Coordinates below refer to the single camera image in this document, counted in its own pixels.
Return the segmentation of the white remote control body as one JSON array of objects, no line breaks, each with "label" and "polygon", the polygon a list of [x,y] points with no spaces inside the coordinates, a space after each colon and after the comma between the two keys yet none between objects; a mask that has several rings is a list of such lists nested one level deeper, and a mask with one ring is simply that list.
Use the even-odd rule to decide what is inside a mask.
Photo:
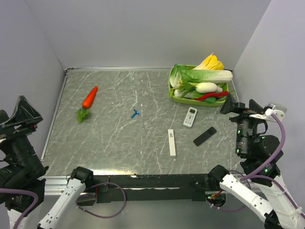
[{"label": "white remote control body", "polygon": [[168,140],[169,140],[170,156],[176,157],[175,139],[174,139],[173,129],[168,129]]}]

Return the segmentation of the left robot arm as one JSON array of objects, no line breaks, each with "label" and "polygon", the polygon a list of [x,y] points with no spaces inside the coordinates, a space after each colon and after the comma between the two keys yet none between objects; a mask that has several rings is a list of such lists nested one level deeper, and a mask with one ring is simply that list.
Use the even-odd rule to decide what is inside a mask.
[{"label": "left robot arm", "polygon": [[83,167],[72,171],[68,184],[49,213],[41,220],[38,213],[44,201],[48,166],[43,166],[28,135],[43,120],[25,96],[18,97],[12,116],[0,112],[0,149],[7,166],[0,170],[0,202],[5,204],[12,229],[54,229],[67,208],[82,192],[93,189],[93,172]]}]

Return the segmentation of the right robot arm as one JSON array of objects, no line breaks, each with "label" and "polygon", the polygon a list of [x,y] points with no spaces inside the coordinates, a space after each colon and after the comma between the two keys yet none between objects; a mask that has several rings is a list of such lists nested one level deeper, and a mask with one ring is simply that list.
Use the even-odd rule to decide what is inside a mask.
[{"label": "right robot arm", "polygon": [[246,107],[227,94],[220,113],[236,114],[229,120],[237,124],[235,152],[243,159],[240,165],[244,175],[236,178],[221,165],[207,175],[211,189],[232,194],[259,217],[266,229],[305,227],[305,214],[290,196],[276,165],[283,155],[282,120],[286,111],[276,103],[261,107],[253,99]]}]

